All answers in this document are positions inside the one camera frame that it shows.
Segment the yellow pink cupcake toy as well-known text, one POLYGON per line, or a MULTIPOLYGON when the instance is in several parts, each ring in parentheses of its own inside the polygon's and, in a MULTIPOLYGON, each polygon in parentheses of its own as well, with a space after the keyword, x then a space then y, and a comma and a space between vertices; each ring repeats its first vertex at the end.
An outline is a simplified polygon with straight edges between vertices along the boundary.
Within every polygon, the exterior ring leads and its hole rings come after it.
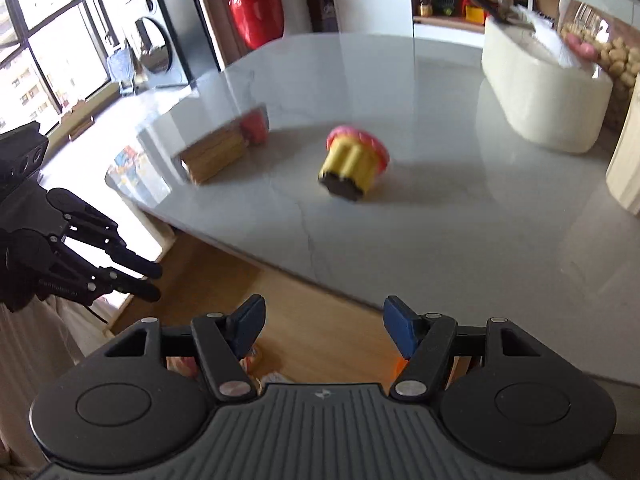
POLYGON ((358 202, 390 163, 385 145, 367 131, 335 127, 326 138, 326 159, 318 181, 334 196, 358 202))

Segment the open wooden drawer box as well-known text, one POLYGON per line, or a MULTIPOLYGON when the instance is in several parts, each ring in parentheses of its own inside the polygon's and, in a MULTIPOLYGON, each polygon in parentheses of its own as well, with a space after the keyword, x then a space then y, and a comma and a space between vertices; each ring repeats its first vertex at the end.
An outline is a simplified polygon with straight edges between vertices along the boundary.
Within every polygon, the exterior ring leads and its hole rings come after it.
POLYGON ((203 185, 242 158, 251 146, 265 144, 269 136, 267 109, 261 105, 209 131, 178 154, 194 185, 203 185))

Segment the washing machine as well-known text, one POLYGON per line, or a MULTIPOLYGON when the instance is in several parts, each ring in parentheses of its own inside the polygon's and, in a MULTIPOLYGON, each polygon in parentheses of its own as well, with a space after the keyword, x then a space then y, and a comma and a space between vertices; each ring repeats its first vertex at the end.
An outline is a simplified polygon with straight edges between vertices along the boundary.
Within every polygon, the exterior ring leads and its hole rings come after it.
POLYGON ((188 84, 163 0, 129 0, 125 9, 130 17, 127 40, 143 83, 150 89, 188 84))

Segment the cream tumbler cup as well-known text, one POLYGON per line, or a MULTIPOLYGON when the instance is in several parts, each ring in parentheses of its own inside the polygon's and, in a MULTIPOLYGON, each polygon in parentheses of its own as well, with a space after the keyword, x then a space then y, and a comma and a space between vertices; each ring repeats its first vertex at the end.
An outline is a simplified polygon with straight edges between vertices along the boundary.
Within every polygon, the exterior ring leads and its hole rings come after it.
POLYGON ((640 127, 639 107, 629 107, 616 149, 605 174, 608 192, 626 211, 638 216, 640 210, 640 127))

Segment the white tissue box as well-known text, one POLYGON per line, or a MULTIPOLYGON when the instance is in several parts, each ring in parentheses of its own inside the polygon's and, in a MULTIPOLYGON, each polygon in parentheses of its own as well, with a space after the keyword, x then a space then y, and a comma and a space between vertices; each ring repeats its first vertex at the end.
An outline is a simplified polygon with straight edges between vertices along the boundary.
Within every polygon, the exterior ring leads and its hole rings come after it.
POLYGON ((490 18, 482 69, 523 139, 570 154, 584 154, 596 143, 613 89, 599 65, 563 67, 532 30, 490 18))

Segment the spice jar on shelf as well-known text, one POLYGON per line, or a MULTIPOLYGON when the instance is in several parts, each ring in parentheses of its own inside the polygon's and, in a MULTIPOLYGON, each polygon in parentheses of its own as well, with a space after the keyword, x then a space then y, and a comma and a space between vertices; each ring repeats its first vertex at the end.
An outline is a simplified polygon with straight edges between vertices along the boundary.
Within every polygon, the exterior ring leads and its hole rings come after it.
POLYGON ((421 18, 429 18, 433 15, 432 0, 419 0, 419 15, 421 18))

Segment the glass jar of peanuts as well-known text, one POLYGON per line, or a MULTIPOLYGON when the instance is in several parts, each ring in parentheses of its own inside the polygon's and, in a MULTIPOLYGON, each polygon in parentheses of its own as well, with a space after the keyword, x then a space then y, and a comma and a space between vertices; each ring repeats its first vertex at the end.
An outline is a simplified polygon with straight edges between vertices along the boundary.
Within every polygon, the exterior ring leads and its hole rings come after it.
POLYGON ((596 50, 613 81, 604 125, 619 133, 639 78, 639 0, 560 0, 559 32, 596 50))

